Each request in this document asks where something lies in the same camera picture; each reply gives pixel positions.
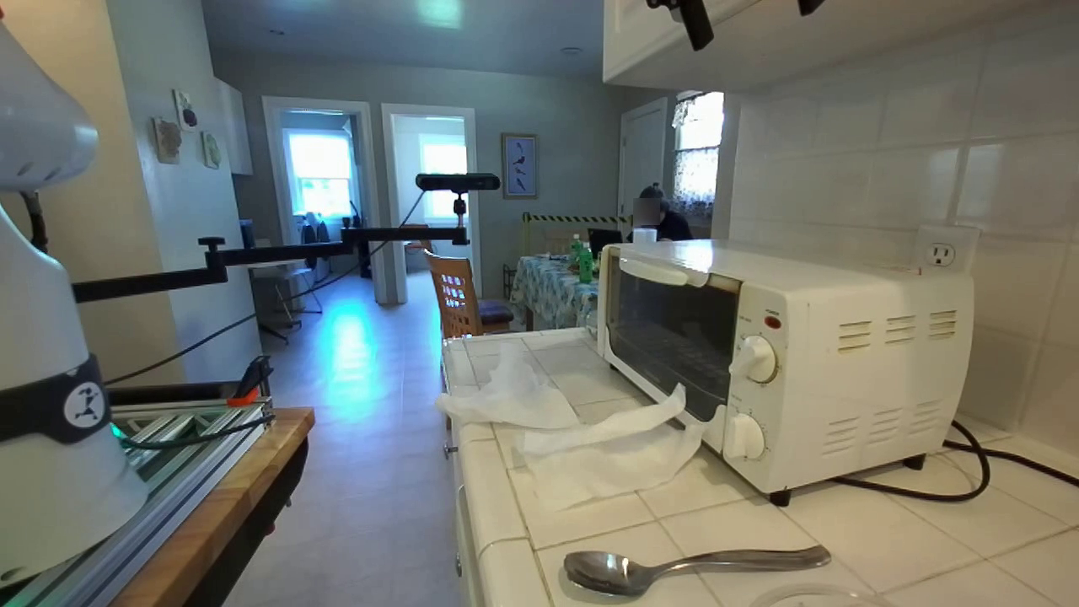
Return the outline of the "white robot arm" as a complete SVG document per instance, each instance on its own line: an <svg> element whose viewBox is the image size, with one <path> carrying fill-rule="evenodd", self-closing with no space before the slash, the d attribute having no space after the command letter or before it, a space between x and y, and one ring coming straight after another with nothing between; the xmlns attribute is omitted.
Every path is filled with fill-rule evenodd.
<svg viewBox="0 0 1079 607"><path fill-rule="evenodd" d="M0 30L0 190L38 197L97 152L87 111ZM0 212L0 585L23 585L106 544L148 503L112 431L112 402L81 326L81 300L220 282L247 253L202 270L71 282Z"/></svg>

